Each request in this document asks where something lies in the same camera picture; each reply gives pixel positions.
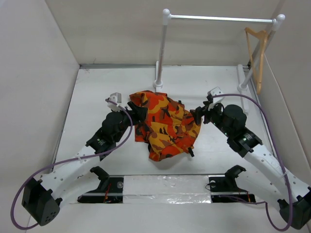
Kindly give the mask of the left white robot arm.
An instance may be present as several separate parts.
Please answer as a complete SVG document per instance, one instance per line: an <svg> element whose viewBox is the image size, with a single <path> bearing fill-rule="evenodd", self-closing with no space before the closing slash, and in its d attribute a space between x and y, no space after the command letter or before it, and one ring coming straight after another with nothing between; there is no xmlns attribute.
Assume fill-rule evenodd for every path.
<svg viewBox="0 0 311 233"><path fill-rule="evenodd" d="M147 108L132 101L126 107L111 100L108 105L111 112L75 155L41 168L20 188L21 204L36 221L36 226L53 221L72 197L92 189L101 193L108 188L109 175L100 167L100 162L119 150L134 126L142 123L147 115Z"/></svg>

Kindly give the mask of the orange camouflage trousers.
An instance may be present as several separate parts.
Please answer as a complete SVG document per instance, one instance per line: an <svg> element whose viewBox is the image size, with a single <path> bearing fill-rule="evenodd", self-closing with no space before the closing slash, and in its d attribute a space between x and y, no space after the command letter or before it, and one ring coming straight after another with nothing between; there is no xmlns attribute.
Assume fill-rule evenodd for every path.
<svg viewBox="0 0 311 233"><path fill-rule="evenodd" d="M159 162L181 153L194 157L194 143L201 124L195 123L192 114L180 101L166 93L149 90L129 96L139 107L147 108L145 119L135 126L135 140L148 144L149 159Z"/></svg>

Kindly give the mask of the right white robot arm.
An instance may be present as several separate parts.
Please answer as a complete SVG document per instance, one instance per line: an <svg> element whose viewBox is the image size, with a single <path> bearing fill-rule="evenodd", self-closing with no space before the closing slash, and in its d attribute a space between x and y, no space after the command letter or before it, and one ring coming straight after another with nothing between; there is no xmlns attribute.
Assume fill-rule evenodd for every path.
<svg viewBox="0 0 311 233"><path fill-rule="evenodd" d="M197 107L190 113L195 123L212 123L226 137L229 147L251 163L256 170L248 171L241 166L230 169L233 175L225 178L230 191L238 188L250 191L275 207L284 221L300 230L311 219L311 188L280 162L263 144L262 140L246 128L247 116L241 107L218 103Z"/></svg>

